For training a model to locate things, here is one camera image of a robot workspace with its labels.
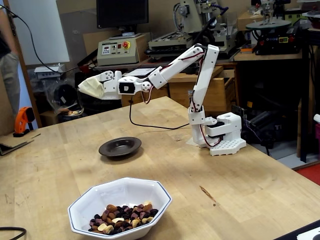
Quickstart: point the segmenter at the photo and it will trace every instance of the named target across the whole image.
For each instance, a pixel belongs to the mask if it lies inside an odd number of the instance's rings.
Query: floor
[[[259,144],[252,144],[252,146],[267,154],[265,147]],[[269,151],[272,158],[278,160],[291,169],[305,164],[303,161],[300,161],[299,157],[297,157],[297,141],[295,140],[276,142],[274,144],[274,148]],[[308,154],[306,157],[307,163],[318,161],[318,156],[319,155],[315,153]]]

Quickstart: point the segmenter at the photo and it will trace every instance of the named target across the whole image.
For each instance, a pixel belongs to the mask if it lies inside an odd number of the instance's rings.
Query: orange power drill
[[[15,138],[21,138],[34,129],[32,122],[35,120],[35,114],[32,107],[23,107],[19,110],[15,119],[13,136]]]

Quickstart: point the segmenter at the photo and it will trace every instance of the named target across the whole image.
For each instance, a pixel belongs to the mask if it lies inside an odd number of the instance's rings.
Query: person
[[[19,55],[4,9],[0,6],[0,71],[14,117],[19,112],[20,82],[18,77]]]

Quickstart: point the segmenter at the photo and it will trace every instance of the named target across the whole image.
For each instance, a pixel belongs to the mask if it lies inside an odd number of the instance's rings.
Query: red wire
[[[213,147],[217,146],[219,143],[221,143],[222,138],[219,137],[219,141],[216,142],[213,146],[211,146],[210,143],[207,141],[207,139],[206,139],[206,137],[205,137],[205,134],[204,134],[204,131],[203,131],[202,127],[201,127],[201,124],[200,124],[200,131],[201,131],[201,134],[202,134],[202,137],[203,137],[205,143],[206,143],[209,147],[213,148]]]
[[[151,101],[151,92],[152,92],[152,89],[154,89],[154,86],[152,86],[151,89],[150,89],[150,91],[149,91],[149,98],[148,98],[147,101],[145,101],[144,94],[143,94],[143,92],[141,92],[142,100],[143,100],[143,102],[144,102],[145,104],[148,104],[148,103],[150,103],[150,101]]]
[[[199,52],[199,53],[197,53],[196,55],[188,56],[188,57],[185,57],[185,58],[180,58],[179,60],[184,61],[184,60],[187,60],[187,59],[195,58],[195,57],[197,57],[197,56],[199,56],[199,55],[205,55],[205,54],[204,54],[203,52]],[[169,65],[165,66],[164,68],[162,68],[162,69],[160,70],[160,72],[163,71],[164,69],[170,67],[171,65],[172,65],[172,64],[169,64]]]
[[[205,55],[205,54],[204,54],[203,52],[199,52],[199,53],[197,53],[196,55],[188,56],[188,57],[185,57],[185,58],[180,58],[179,60],[184,61],[184,60],[187,60],[187,59],[192,59],[192,58],[194,58],[194,57],[196,57],[196,56],[199,56],[199,55]]]
[[[195,84],[198,83],[198,79],[199,79],[199,76],[200,76],[200,73],[201,73],[203,62],[204,62],[204,57],[201,57],[200,61],[199,61],[199,74],[198,74],[198,77],[196,78],[196,83]],[[194,92],[192,93],[192,96],[191,96],[191,102],[192,102],[194,111],[196,111],[197,109],[196,109],[196,105],[195,105],[195,101],[194,101]]]

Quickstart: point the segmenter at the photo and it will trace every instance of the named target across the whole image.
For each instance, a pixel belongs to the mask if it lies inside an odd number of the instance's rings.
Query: trail mix
[[[151,202],[133,208],[109,204],[101,216],[96,214],[90,220],[91,228],[88,231],[105,235],[119,234],[150,223],[157,213]]]

